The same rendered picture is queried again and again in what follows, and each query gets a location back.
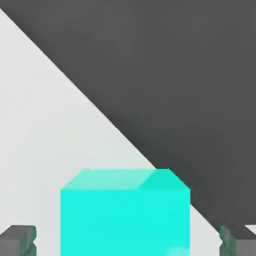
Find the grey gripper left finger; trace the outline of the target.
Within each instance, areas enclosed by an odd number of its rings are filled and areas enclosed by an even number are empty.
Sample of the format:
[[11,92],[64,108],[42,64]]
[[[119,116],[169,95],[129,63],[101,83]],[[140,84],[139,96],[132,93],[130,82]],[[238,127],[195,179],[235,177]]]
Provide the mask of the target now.
[[34,225],[11,225],[0,234],[0,256],[37,256]]

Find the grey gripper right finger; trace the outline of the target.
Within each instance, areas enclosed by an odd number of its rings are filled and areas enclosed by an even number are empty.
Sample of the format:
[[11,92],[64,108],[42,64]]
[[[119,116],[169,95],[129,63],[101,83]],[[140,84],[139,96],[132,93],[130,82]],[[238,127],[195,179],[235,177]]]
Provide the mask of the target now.
[[256,256],[256,234],[244,225],[221,225],[219,256]]

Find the small cyan cube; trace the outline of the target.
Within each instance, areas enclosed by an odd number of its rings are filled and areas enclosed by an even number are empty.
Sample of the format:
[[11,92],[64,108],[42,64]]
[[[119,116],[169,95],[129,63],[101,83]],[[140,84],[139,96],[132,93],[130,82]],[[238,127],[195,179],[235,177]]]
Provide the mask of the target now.
[[190,256],[190,194],[170,169],[85,169],[60,191],[60,256]]

